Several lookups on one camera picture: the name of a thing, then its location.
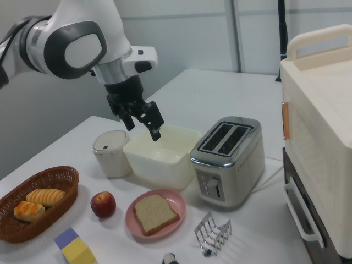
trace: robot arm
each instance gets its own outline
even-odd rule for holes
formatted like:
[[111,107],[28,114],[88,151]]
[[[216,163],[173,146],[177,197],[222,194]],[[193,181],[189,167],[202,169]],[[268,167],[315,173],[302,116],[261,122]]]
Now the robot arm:
[[28,70],[62,79],[92,71],[126,128],[134,127],[135,116],[154,141],[164,121],[157,105],[143,100],[138,74],[156,66],[153,47],[131,46],[125,37],[113,0],[61,0],[52,16],[25,18],[0,42],[0,87]]

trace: toaster control knob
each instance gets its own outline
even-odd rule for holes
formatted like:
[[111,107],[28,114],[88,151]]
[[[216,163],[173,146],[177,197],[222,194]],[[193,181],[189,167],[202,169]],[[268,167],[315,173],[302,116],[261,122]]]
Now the toaster control knob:
[[217,179],[212,178],[208,181],[207,186],[209,189],[214,189],[216,188],[216,186],[218,186],[218,184],[219,184],[219,181]]

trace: white wall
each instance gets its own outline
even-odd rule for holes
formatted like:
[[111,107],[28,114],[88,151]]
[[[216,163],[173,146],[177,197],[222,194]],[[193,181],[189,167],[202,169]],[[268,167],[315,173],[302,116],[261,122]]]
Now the white wall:
[[230,0],[115,2],[131,44],[158,53],[157,70],[141,76],[146,97],[186,68],[238,71]]
[[[243,72],[279,73],[280,41],[277,0],[234,0],[238,7]],[[288,39],[312,30],[352,24],[350,0],[285,0]],[[308,47],[304,53],[342,45],[343,40]]]
[[[0,39],[19,19],[51,15],[58,3],[0,0]],[[141,75],[145,98],[186,68],[238,71],[231,0],[115,3],[131,44],[158,52],[158,68]],[[35,72],[16,77],[0,89],[0,179],[91,115],[116,119],[105,88],[89,74],[71,81]]]

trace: toast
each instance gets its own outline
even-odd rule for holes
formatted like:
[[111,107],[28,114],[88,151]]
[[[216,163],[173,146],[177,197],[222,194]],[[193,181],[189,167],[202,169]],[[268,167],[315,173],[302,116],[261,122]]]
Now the toast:
[[154,235],[164,227],[180,219],[169,202],[159,194],[147,196],[138,201],[133,211],[141,224],[145,236]]

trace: toaster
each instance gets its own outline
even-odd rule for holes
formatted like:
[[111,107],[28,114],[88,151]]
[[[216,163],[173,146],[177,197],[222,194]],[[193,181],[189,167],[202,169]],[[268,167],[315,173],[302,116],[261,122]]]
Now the toaster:
[[241,205],[265,167],[261,124],[244,117],[219,120],[190,153],[200,196],[222,207]]

